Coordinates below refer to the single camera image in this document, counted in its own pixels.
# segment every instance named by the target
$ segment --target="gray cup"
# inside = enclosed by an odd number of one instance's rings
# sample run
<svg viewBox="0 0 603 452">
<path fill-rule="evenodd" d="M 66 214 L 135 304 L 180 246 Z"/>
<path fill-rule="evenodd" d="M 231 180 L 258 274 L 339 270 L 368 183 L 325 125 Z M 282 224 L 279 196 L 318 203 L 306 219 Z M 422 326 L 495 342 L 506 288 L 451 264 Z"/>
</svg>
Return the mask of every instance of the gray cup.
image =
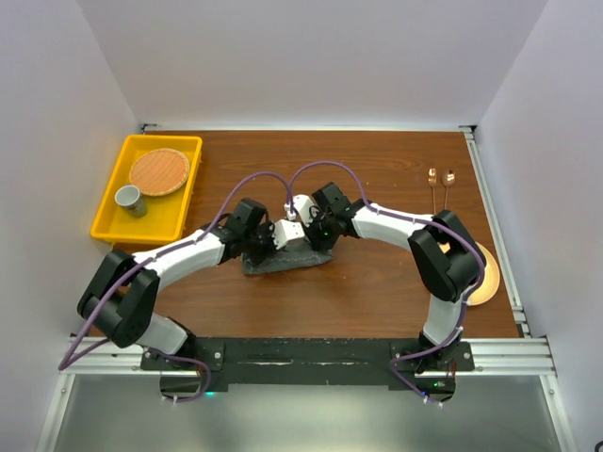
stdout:
<svg viewBox="0 0 603 452">
<path fill-rule="evenodd" d="M 147 206 L 137 186 L 123 186 L 117 190 L 115 202 L 132 217 L 140 218 L 147 214 Z"/>
</svg>

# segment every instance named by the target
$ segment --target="white wall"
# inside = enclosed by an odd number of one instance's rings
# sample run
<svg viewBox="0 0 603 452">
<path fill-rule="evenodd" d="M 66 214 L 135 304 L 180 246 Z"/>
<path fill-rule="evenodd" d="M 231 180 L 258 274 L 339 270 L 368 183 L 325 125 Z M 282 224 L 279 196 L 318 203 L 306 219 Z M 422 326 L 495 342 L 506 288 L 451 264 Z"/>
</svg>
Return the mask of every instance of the white wall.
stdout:
<svg viewBox="0 0 603 452">
<path fill-rule="evenodd" d="M 3 2 L 0 55 L 0 449 L 27 451 L 101 260 L 93 215 L 136 122 L 73 0 Z"/>
<path fill-rule="evenodd" d="M 603 3 L 549 0 L 478 128 L 528 321 L 582 450 L 603 440 Z"/>
<path fill-rule="evenodd" d="M 141 121 L 477 123 L 545 0 L 78 0 Z"/>
</svg>

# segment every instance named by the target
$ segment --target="metal frame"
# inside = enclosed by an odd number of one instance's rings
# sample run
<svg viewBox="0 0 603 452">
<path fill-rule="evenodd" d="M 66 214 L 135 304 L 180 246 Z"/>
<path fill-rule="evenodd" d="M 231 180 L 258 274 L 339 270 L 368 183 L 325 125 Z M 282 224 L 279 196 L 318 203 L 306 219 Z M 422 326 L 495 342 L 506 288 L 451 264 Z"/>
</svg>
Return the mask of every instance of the metal frame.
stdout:
<svg viewBox="0 0 603 452">
<path fill-rule="evenodd" d="M 265 127 L 211 127 L 212 130 L 267 130 Z M 141 132 L 161 130 L 209 130 L 207 126 L 199 123 L 178 124 L 142 124 Z M 578 450 L 577 443 L 570 427 L 567 412 L 562 403 L 557 382 L 557 374 L 548 341 L 544 338 L 531 338 L 528 321 L 524 314 L 521 300 L 513 278 L 509 257 L 504 246 L 502 234 L 498 226 L 497 215 L 490 198 L 488 185 L 481 166 L 480 151 L 473 136 L 471 127 L 442 128 L 442 127 L 272 127 L 269 130 L 374 130 L 374 131 L 461 131 L 464 133 L 467 149 L 471 156 L 480 193 L 483 199 L 486 216 L 495 241 L 498 259 L 503 274 L 503 279 L 509 293 L 513 316 L 519 331 L 524 336 L 521 339 L 465 339 L 471 344 L 475 370 L 459 372 L 458 375 L 472 377 L 489 376 L 537 376 L 540 377 L 544 396 L 557 433 L 562 452 Z M 97 338 L 87 338 L 81 347 L 87 347 Z M 41 438 L 38 443 L 38 452 L 53 451 L 57 443 L 57 436 L 63 417 L 67 410 L 72 393 L 73 382 L 77 375 L 163 375 L 163 376 L 193 376 L 192 371 L 141 371 L 140 359 L 143 349 L 140 346 L 118 348 L 107 344 L 92 351 L 74 363 L 58 378 L 57 387 L 53 395 L 50 408 L 44 423 Z M 443 372 L 426 372 L 425 377 L 440 377 Z"/>
</svg>

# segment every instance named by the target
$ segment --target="woven placemat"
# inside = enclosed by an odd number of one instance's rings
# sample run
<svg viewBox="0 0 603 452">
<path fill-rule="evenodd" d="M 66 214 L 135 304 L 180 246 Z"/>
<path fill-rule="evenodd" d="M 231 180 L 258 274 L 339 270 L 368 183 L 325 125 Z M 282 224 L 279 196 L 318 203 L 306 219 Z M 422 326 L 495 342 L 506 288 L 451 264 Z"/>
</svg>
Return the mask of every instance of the woven placemat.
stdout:
<svg viewBox="0 0 603 452">
<path fill-rule="evenodd" d="M 130 183 L 147 196 L 163 196 L 187 181 L 190 164 L 175 149 L 161 148 L 146 153 L 130 169 Z"/>
</svg>

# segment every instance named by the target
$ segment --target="gray sponge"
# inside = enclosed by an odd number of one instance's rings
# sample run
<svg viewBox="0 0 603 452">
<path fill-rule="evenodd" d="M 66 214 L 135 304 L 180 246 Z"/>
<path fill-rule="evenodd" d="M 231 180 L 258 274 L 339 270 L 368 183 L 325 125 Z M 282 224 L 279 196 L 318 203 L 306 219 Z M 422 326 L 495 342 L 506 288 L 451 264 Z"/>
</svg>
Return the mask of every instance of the gray sponge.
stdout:
<svg viewBox="0 0 603 452">
<path fill-rule="evenodd" d="M 286 271 L 293 268 L 319 266 L 333 259 L 333 253 L 328 251 L 312 250 L 308 242 L 287 245 L 286 249 L 278 251 L 261 264 L 255 266 L 249 257 L 243 253 L 241 256 L 241 269 L 244 275 L 263 275 Z"/>
</svg>

